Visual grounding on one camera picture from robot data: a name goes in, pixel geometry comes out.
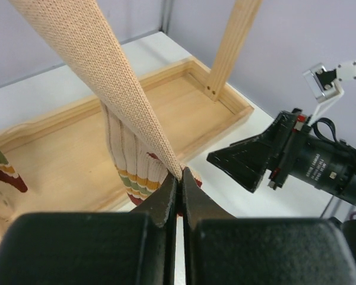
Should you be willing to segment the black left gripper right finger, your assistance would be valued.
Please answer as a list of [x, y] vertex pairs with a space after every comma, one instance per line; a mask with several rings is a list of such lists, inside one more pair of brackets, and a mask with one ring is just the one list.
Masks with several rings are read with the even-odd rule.
[[356, 284], [356, 262], [327, 219], [237, 218], [181, 181], [187, 284]]

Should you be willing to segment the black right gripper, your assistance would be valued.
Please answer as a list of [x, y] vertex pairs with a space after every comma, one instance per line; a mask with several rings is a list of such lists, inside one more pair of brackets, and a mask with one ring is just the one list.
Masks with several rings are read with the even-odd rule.
[[356, 206], [356, 149], [336, 138], [335, 124], [309, 124], [300, 109], [282, 111], [262, 133], [210, 152], [206, 160], [254, 193], [270, 170], [277, 189], [293, 176]]

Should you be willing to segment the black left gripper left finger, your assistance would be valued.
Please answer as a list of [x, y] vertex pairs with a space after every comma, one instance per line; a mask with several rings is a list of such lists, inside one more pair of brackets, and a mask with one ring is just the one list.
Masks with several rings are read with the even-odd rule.
[[28, 213], [0, 244], [0, 284], [173, 284], [177, 180], [124, 213]]

